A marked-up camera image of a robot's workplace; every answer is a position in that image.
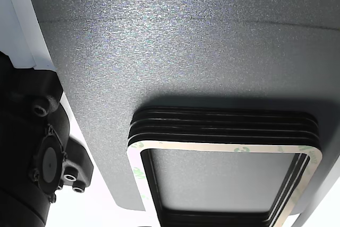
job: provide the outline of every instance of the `gray textured panel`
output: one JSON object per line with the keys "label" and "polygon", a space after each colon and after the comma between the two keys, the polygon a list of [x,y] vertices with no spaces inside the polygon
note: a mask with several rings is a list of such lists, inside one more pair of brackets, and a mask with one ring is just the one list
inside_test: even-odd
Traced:
{"label": "gray textured panel", "polygon": [[172,210],[203,212],[268,212],[293,157],[152,150],[161,204]]}
{"label": "gray textured panel", "polygon": [[80,128],[121,207],[143,210],[125,152],[141,105],[314,114],[324,159],[294,213],[339,154],[340,0],[32,2]]}

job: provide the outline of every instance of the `gray curved housing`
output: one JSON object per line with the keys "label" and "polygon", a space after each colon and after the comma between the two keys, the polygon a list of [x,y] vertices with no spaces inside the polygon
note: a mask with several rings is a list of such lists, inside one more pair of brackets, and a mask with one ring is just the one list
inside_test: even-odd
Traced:
{"label": "gray curved housing", "polygon": [[143,210],[126,140],[145,105],[313,114],[324,159],[292,213],[305,209],[339,156],[340,0],[32,2],[119,206]]}

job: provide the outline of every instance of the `screw hole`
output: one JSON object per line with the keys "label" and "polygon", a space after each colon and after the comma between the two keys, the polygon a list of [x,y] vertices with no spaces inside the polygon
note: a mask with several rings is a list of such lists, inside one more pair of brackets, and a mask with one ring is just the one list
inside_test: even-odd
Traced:
{"label": "screw hole", "polygon": [[73,190],[74,190],[75,192],[80,193],[80,194],[84,192],[83,189],[80,189],[80,188],[78,188],[78,187],[74,187]]}
{"label": "screw hole", "polygon": [[71,182],[76,182],[76,180],[77,180],[74,176],[69,175],[69,174],[64,175],[64,178],[68,181],[71,181]]}

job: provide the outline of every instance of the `rectangular opening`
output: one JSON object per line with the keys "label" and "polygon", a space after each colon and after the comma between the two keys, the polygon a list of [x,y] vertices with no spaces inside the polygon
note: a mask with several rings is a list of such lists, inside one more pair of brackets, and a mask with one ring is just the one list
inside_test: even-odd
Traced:
{"label": "rectangular opening", "polygon": [[162,206],[167,210],[266,213],[295,154],[151,149]]}

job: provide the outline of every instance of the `black plastic bracket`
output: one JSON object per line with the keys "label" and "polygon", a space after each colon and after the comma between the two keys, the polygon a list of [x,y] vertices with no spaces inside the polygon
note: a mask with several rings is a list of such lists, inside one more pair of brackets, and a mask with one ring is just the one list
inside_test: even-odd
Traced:
{"label": "black plastic bracket", "polygon": [[[63,185],[84,192],[94,165],[86,149],[69,138],[70,122],[60,104],[63,88],[50,70],[15,69],[0,52],[0,225],[45,226],[55,191]],[[65,179],[72,170],[73,182]]]}

